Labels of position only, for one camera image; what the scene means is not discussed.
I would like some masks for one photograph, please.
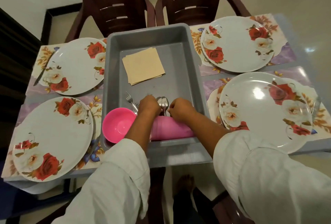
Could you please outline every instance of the gray plastic tray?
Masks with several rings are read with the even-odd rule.
[[[156,48],[165,75],[131,86],[122,58],[149,47]],[[112,109],[132,109],[126,101],[126,91],[134,102],[139,102],[148,92],[155,97],[166,96],[169,103],[182,97],[191,101],[198,112],[209,115],[198,68],[199,58],[195,54],[190,28],[184,23],[111,34],[107,38],[102,121]],[[105,150],[112,146],[102,133],[100,142]],[[152,142],[150,148],[195,142],[199,142],[198,139],[174,139]]]

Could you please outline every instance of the person's left hand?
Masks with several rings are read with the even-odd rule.
[[[162,109],[156,101],[155,97],[152,95],[147,95],[139,103],[138,116],[144,114],[155,119],[161,111]]]

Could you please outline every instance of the dark pants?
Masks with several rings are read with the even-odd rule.
[[[197,207],[192,205],[190,193],[182,190],[173,198],[173,224],[219,224],[213,211],[212,202],[198,188],[193,190]]]

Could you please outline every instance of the sleeve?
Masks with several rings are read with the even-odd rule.
[[[239,130],[223,136],[213,162],[229,195],[254,222],[330,222],[331,178],[254,133]]]
[[[136,142],[122,139],[106,151],[64,216],[53,224],[135,224],[146,215],[150,173],[146,155]]]

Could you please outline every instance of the plate rim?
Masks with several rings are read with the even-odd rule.
[[[266,73],[266,72],[259,72],[259,71],[253,71],[253,72],[245,72],[245,73],[242,73],[242,74],[240,74],[240,75],[237,75],[237,76],[235,76],[235,77],[233,77],[228,83],[227,83],[227,85],[232,81],[232,80],[235,80],[238,76],[241,76],[241,75],[255,75],[255,74],[258,74],[258,75],[269,75],[269,76],[272,76],[273,78],[276,78],[277,80],[281,80],[282,79],[282,77],[278,77],[278,76],[275,76],[275,75],[272,75],[272,74],[270,74],[270,73]],[[226,91],[226,87],[227,87],[227,85],[225,85],[224,86],[224,88],[223,88],[223,90],[222,90],[222,92],[221,92],[221,95],[220,95],[220,97],[219,97],[219,101],[218,101],[218,110],[219,110],[219,114],[220,114],[220,117],[221,117],[221,120],[222,120],[222,123],[223,123],[223,125],[224,125],[224,127],[226,128],[226,129],[228,129],[227,127],[226,127],[226,124],[225,124],[225,122],[224,122],[224,120],[223,120],[223,116],[222,116],[222,113],[221,113],[221,100],[222,100],[222,97],[223,96],[225,96],[225,95],[222,95],[222,94],[224,94],[224,91]],[[310,109],[309,109],[309,107],[308,107],[308,105],[306,105],[306,107],[308,108],[308,111],[309,111],[309,121],[310,121],[310,123],[312,124],[311,125],[311,130],[313,129],[313,119],[312,119],[312,115],[311,115],[311,113],[310,113]],[[307,140],[307,137],[305,137],[304,138],[304,140],[301,140],[300,141],[300,143],[302,143],[302,145],[300,145],[300,147],[298,147],[298,148],[296,148],[295,150],[294,149],[292,149],[291,151],[288,151],[288,150],[286,150],[286,149],[283,149],[282,147],[277,147],[277,148],[279,148],[279,149],[281,149],[281,150],[283,150],[283,151],[285,151],[287,154],[291,154],[291,153],[294,153],[294,152],[296,152],[297,150],[299,150],[301,147],[303,147],[304,146],[304,144],[305,143],[307,143],[308,142],[308,140]]]
[[[107,50],[107,44],[104,42],[104,41],[102,41],[102,40],[100,40],[100,39],[97,39],[97,38],[93,38],[93,37],[82,37],[82,38],[77,38],[77,39],[75,39],[75,40],[72,40],[72,41],[70,41],[70,42],[67,42],[67,43],[65,43],[63,46],[61,46],[58,50],[56,50],[55,52],[54,52],[54,55],[56,55],[56,54],[59,54],[59,52],[61,51],[61,49],[63,50],[63,48],[64,48],[64,50],[65,50],[65,48],[66,47],[69,47],[70,46],[70,44],[72,43],[72,42],[76,42],[76,41],[79,41],[79,40],[84,40],[84,39],[93,39],[93,40],[97,40],[98,42],[100,42],[101,44],[102,44],[102,46],[104,46],[105,47],[105,49]],[[100,81],[95,85],[95,86],[97,86],[97,85],[99,85],[102,81],[103,81],[103,79],[105,78],[105,76],[103,76],[101,79],[100,79]],[[93,86],[92,88],[89,88],[88,90],[85,90],[85,91],[83,91],[83,92],[80,92],[80,93],[76,93],[76,92],[74,92],[74,93],[62,93],[61,91],[58,91],[58,90],[56,90],[55,92],[56,93],[58,93],[58,94],[60,94],[60,95],[62,95],[62,96],[75,96],[75,95],[79,95],[79,94],[83,94],[83,93],[85,93],[85,92],[87,92],[87,91],[89,91],[89,90],[91,90],[91,89],[93,89],[95,86]]]
[[[50,102],[50,101],[53,101],[53,100],[56,100],[56,99],[59,99],[59,98],[73,98],[73,97],[70,97],[70,96],[60,96],[60,97],[55,97],[55,98],[52,98],[52,99],[50,99],[50,100],[47,100],[47,101],[45,101],[45,102],[43,102],[43,103],[41,103],[40,105],[42,105],[42,104],[44,104],[44,103],[48,103],[48,102]],[[73,98],[73,99],[76,99],[77,101],[79,101],[80,103],[82,103],[83,105],[84,105],[84,107],[85,107],[85,109],[87,109],[87,110],[89,110],[90,111],[90,109],[88,108],[88,106],[87,105],[85,105],[85,103],[84,102],[82,102],[80,99],[77,99],[77,98]],[[20,126],[22,126],[22,124],[24,123],[24,121],[28,118],[28,116],[29,116],[29,114],[25,117],[25,119],[22,121],[22,123],[19,125],[19,126],[17,126],[17,128],[18,127],[20,127]],[[79,163],[79,161],[84,157],[84,155],[85,155],[85,153],[86,153],[86,151],[88,150],[88,147],[90,146],[90,144],[91,144],[91,141],[92,141],[92,137],[93,137],[93,132],[94,132],[94,120],[93,120],[93,116],[92,116],[92,113],[90,113],[89,114],[89,118],[91,119],[91,126],[90,127],[92,127],[92,129],[91,129],[91,134],[90,134],[90,140],[89,141],[86,141],[86,150],[85,150],[85,148],[84,148],[84,153],[83,153],[83,155],[82,156],[80,156],[80,159],[75,159],[75,160],[78,160],[77,161],[77,164]],[[13,146],[13,163],[14,163],[14,166],[15,166],[15,168],[16,168],[16,170],[17,170],[17,172],[19,173],[19,175],[20,176],[23,176],[25,179],[27,179],[27,180],[30,180],[30,181],[34,181],[34,182],[48,182],[48,181],[52,181],[52,180],[55,180],[55,179],[58,179],[58,178],[60,178],[60,177],[62,177],[62,176],[64,176],[65,174],[67,174],[68,172],[70,172],[73,168],[75,168],[75,166],[74,167],[72,167],[72,168],[67,168],[67,169],[65,169],[65,170],[60,170],[56,175],[52,175],[52,176],[49,176],[49,177],[47,177],[46,179],[44,179],[43,181],[42,180],[39,180],[39,179],[36,179],[36,178],[32,178],[32,177],[28,177],[27,175],[25,175],[25,174],[23,174],[22,173],[22,171],[21,170],[19,170],[18,168],[17,168],[17,165],[15,164],[15,160],[17,160],[17,157],[14,155],[14,150],[15,150],[15,145],[16,145],[16,143],[15,143],[15,141],[14,141],[14,146]]]
[[[250,70],[247,70],[247,71],[244,71],[244,72],[242,72],[242,71],[237,71],[237,70],[234,70],[234,69],[231,69],[231,68],[230,68],[230,69],[229,69],[229,68],[227,68],[227,69],[226,69],[226,68],[223,68],[222,66],[224,66],[224,65],[222,65],[222,64],[217,64],[217,63],[215,63],[213,60],[209,59],[209,58],[206,56],[205,49],[204,49],[204,47],[203,47],[203,45],[202,45],[203,38],[205,37],[205,31],[206,31],[207,29],[209,30],[209,26],[210,26],[213,22],[220,21],[220,20],[225,20],[226,18],[229,18],[229,17],[231,17],[231,18],[236,17],[236,18],[240,18],[240,19],[243,18],[243,19],[245,19],[245,20],[246,20],[246,19],[249,19],[249,20],[251,20],[252,22],[254,22],[254,24],[258,24],[259,27],[264,27],[262,24],[260,24],[260,23],[257,22],[257,21],[254,21],[254,20],[250,19],[249,17],[227,16],[227,17],[221,17],[221,18],[219,18],[219,19],[216,19],[216,20],[212,21],[211,23],[207,24],[206,27],[204,28],[204,30],[202,31],[202,34],[201,34],[201,38],[200,38],[200,46],[201,46],[201,51],[202,51],[202,54],[204,55],[204,57],[205,57],[208,61],[210,61],[213,65],[215,65],[216,67],[219,67],[219,68],[221,68],[222,70],[225,70],[225,71],[231,71],[231,72],[235,72],[235,73],[252,72],[252,71],[259,70],[259,69],[263,68],[264,66],[266,66],[266,65],[270,62],[270,60],[273,58],[273,56],[274,56],[274,52],[273,52],[272,54],[270,54],[266,60],[263,60],[263,61],[265,61],[265,64],[264,64],[264,65],[262,65],[262,66],[259,65],[259,67],[255,68],[255,69],[253,69],[253,70],[250,69]]]

